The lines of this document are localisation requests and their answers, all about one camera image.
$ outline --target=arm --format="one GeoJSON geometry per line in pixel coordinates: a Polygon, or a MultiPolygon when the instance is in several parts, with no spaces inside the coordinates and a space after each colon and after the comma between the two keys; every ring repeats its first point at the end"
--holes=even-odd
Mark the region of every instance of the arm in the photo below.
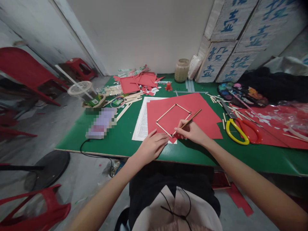
{"type": "Polygon", "coordinates": [[[121,192],[142,167],[157,158],[168,143],[165,133],[152,131],[123,168],[79,212],[69,231],[95,231],[104,223],[121,192]]]}
{"type": "Polygon", "coordinates": [[[308,230],[308,214],[279,188],[210,139],[195,122],[175,130],[206,148],[247,196],[280,230],[308,230]]]}

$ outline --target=green table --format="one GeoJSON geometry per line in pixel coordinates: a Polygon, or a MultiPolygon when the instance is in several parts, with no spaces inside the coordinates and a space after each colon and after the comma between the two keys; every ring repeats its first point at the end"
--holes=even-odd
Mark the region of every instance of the green table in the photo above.
{"type": "MultiPolygon", "coordinates": [[[[163,80],[172,81],[173,91],[186,91],[185,83],[176,83],[174,81],[174,74],[158,75],[158,77],[162,76],[166,76],[163,80]]],[[[113,82],[114,79],[111,78],[106,85],[113,85],[113,82]]],[[[162,86],[162,88],[156,93],[155,97],[176,96],[173,91],[165,91],[164,87],[166,85],[159,84],[159,86],[162,86]]],[[[216,83],[194,83],[195,91],[208,91],[211,95],[218,94],[217,86],[218,84],[216,83]]],[[[214,104],[209,96],[205,94],[201,95],[217,115],[223,118],[223,108],[219,104],[214,104]]],[[[132,140],[141,105],[142,100],[133,103],[104,139],[86,142],[82,147],[82,151],[112,158],[130,157],[141,144],[141,141],[132,140]]],[[[57,145],[56,149],[80,152],[80,146],[86,140],[85,133],[95,118],[96,115],[86,115],[84,112],[68,134],[57,145]]],[[[218,123],[218,126],[221,129],[223,139],[216,140],[216,142],[254,170],[287,175],[308,175],[307,150],[293,150],[269,145],[239,145],[229,138],[223,130],[222,123],[218,123]]],[[[177,144],[168,144],[160,154],[158,160],[218,166],[218,163],[209,152],[190,140],[178,140],[177,144]]]]}

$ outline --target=concrete floor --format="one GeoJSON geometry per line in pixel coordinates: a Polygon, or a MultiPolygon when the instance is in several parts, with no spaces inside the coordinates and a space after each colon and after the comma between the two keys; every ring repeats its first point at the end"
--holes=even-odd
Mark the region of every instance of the concrete floor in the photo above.
{"type": "MultiPolygon", "coordinates": [[[[108,77],[93,79],[96,87],[104,86],[108,77]]],[[[37,134],[36,138],[15,138],[11,142],[0,145],[0,163],[15,165],[33,165],[44,155],[54,149],[65,136],[75,120],[83,112],[79,99],[61,94],[56,101],[61,107],[48,105],[38,110],[33,117],[21,120],[15,129],[37,134]]],[[[62,184],[59,196],[63,203],[71,203],[68,217],[55,225],[53,230],[66,230],[73,218],[90,198],[110,179],[108,170],[110,161],[103,158],[91,158],[78,153],[71,153],[70,163],[56,183],[62,184]]],[[[0,199],[25,193],[23,182],[26,172],[0,172],[0,199]]],[[[100,230],[112,231],[121,211],[129,205],[128,186],[111,210],[100,230]]],[[[221,204],[220,221],[224,230],[278,230],[276,226],[245,196],[254,214],[246,217],[242,209],[238,209],[231,197],[224,191],[216,191],[215,196],[221,204]]],[[[0,209],[0,218],[8,209],[0,209]]]]}

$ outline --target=black cloth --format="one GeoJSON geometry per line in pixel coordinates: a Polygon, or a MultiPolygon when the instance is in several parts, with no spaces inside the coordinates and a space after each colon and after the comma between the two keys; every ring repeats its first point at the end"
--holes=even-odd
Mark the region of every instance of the black cloth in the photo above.
{"type": "Polygon", "coordinates": [[[144,208],[149,206],[165,185],[175,197],[179,186],[207,201],[220,216],[220,203],[214,196],[210,181],[212,167],[153,161],[144,166],[129,184],[130,210],[128,222],[132,229],[144,208]]]}
{"type": "Polygon", "coordinates": [[[238,82],[256,89],[273,104],[281,100],[308,102],[307,76],[294,76],[283,72],[271,73],[269,68],[261,67],[246,71],[238,82]]]}

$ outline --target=scissor handle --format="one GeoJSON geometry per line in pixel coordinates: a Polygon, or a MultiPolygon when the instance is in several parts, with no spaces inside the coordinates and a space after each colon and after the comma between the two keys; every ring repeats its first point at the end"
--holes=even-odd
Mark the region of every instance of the scissor handle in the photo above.
{"type": "Polygon", "coordinates": [[[245,134],[248,134],[248,133],[246,131],[246,128],[245,128],[244,124],[247,125],[248,127],[250,127],[254,131],[254,133],[257,135],[257,140],[256,141],[252,141],[251,138],[248,135],[246,135],[248,137],[249,141],[252,144],[261,144],[261,142],[263,140],[262,135],[259,132],[258,128],[252,122],[247,121],[247,120],[238,120],[238,122],[239,122],[239,124],[241,126],[242,131],[245,134]]]}
{"type": "Polygon", "coordinates": [[[241,145],[248,145],[249,144],[249,139],[248,137],[245,135],[245,133],[239,128],[239,126],[234,122],[233,119],[229,119],[227,121],[226,124],[226,132],[228,134],[228,136],[230,136],[231,139],[233,139],[236,143],[241,144],[241,145]],[[230,123],[233,125],[233,127],[235,127],[235,129],[242,135],[242,137],[244,138],[244,142],[239,141],[237,138],[235,138],[231,132],[230,132],[230,123]]]}

